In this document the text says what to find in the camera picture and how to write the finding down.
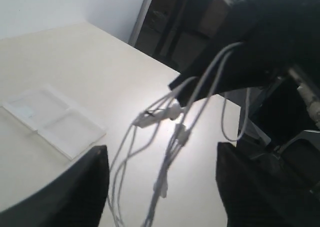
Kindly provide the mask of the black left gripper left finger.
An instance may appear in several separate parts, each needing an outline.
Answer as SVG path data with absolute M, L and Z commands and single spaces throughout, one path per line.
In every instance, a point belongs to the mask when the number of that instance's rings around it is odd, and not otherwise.
M 43 189 L 0 213 L 2 227 L 97 227 L 110 183 L 108 149 L 96 145 Z

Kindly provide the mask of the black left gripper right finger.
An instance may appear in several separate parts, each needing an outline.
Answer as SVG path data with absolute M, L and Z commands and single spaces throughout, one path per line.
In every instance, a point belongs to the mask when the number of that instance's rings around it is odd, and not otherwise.
M 318 227 L 320 202 L 281 182 L 229 142 L 217 145 L 215 179 L 229 227 Z

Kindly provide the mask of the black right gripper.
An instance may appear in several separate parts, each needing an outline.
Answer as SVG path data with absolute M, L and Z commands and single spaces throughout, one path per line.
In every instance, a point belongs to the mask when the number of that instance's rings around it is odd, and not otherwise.
M 186 106 L 200 78 L 225 47 L 240 43 L 223 67 L 214 94 L 260 87 L 294 69 L 320 85 L 320 0 L 237 0 L 198 57 L 169 85 L 192 78 L 176 98 Z

